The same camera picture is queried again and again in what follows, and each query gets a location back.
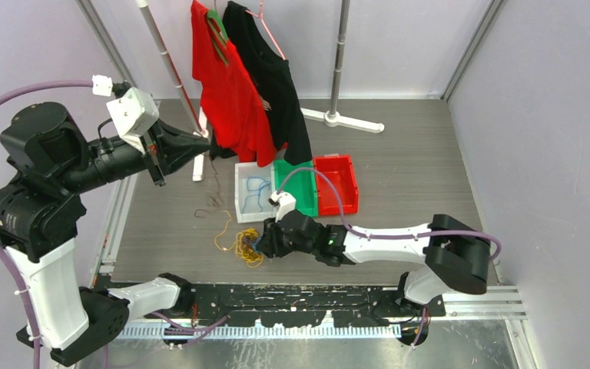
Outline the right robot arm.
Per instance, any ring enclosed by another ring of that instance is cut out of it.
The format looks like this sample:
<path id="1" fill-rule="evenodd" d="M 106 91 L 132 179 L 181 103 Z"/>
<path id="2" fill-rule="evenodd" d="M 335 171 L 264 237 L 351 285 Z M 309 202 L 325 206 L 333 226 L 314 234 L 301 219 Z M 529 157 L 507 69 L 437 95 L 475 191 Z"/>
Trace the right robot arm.
<path id="1" fill-rule="evenodd" d="M 264 221 L 264 233 L 253 249 L 266 258 L 293 252 L 314 256 L 330 267 L 372 261 L 419 265 L 404 273 L 396 306 L 413 316 L 433 298 L 449 291 L 486 293 L 492 239 L 447 214 L 408 228 L 369 229 L 321 224 L 299 211 Z"/>

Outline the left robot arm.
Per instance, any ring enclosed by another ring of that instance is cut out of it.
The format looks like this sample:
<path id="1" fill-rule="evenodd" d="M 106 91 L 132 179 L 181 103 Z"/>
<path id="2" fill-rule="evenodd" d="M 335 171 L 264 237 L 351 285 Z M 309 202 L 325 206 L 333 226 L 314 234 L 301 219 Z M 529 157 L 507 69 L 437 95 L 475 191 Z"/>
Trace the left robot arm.
<path id="1" fill-rule="evenodd" d="M 1 133 L 15 177 L 0 189 L 0 247 L 15 264 L 35 319 L 17 338 L 39 339 L 70 366 L 113 341 L 130 320 L 156 311 L 175 317 L 194 305 L 191 283 L 171 273 L 111 290 L 78 284 L 75 239 L 86 209 L 81 195 L 142 171 L 159 184 L 209 148 L 207 139 L 156 121 L 151 150 L 120 138 L 87 141 L 67 108 L 44 102 L 22 109 Z"/>

